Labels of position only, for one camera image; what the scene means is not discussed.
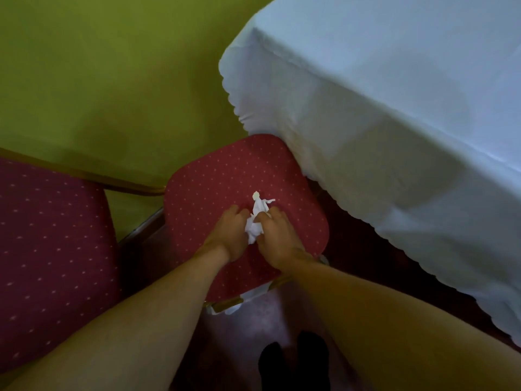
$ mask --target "red cushion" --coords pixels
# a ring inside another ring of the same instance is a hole
[[[187,261],[204,242],[223,211],[232,204],[251,210],[252,194],[276,199],[302,239],[306,250],[320,256],[329,238],[322,209],[284,142],[258,134],[217,150],[178,170],[165,194],[166,223],[176,265]],[[236,297],[277,278],[280,272],[261,256],[257,244],[225,266],[206,300]]]
[[[120,300],[103,189],[0,159],[0,372],[39,358]]]

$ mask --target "person's right arm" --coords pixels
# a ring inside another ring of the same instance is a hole
[[[276,207],[269,213],[257,216],[261,253],[307,292],[376,391],[521,390],[516,351],[428,303],[314,261],[286,215]]]

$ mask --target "dark wooden floor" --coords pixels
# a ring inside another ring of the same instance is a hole
[[[324,255],[332,267],[431,303],[521,351],[472,297],[438,282],[368,224],[340,209],[327,192],[319,193],[316,184],[310,184],[329,221],[330,239]],[[129,294],[172,269],[164,226],[146,239],[127,244],[122,253]],[[212,316],[203,311],[173,388],[258,390],[257,360],[262,349],[278,341],[291,361],[296,336],[303,329],[322,335],[329,345],[332,390],[364,389],[306,296],[293,283],[244,304],[232,315]]]

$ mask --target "bare skin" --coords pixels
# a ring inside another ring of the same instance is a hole
[[[429,304],[315,262],[286,215],[269,213],[257,216],[261,253],[307,292],[375,390],[521,389],[514,350]],[[227,210],[191,260],[90,322],[8,389],[166,390],[213,278],[247,246],[248,215]]]

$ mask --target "crumpled white tissue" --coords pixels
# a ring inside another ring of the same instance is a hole
[[[248,233],[248,244],[255,243],[255,239],[258,235],[264,233],[264,230],[262,230],[261,223],[254,223],[255,217],[257,217],[258,213],[261,212],[268,212],[268,203],[275,202],[275,199],[261,199],[259,193],[256,191],[253,194],[253,200],[255,200],[255,204],[253,205],[253,214],[250,218],[248,218],[248,221],[246,221],[246,228],[244,228],[244,231]]]

